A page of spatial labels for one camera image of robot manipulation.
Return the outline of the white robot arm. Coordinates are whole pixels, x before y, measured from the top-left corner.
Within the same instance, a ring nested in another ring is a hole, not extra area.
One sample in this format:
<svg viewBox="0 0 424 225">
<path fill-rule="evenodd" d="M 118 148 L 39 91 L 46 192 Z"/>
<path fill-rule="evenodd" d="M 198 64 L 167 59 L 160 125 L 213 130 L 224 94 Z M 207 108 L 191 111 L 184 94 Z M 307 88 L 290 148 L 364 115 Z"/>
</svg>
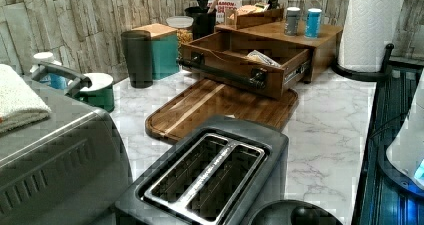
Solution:
<svg viewBox="0 0 424 225">
<path fill-rule="evenodd" d="M 424 74 L 421 74 L 412 105 L 395 140 L 386 150 L 388 161 L 417 187 L 423 189 Z"/>
</svg>

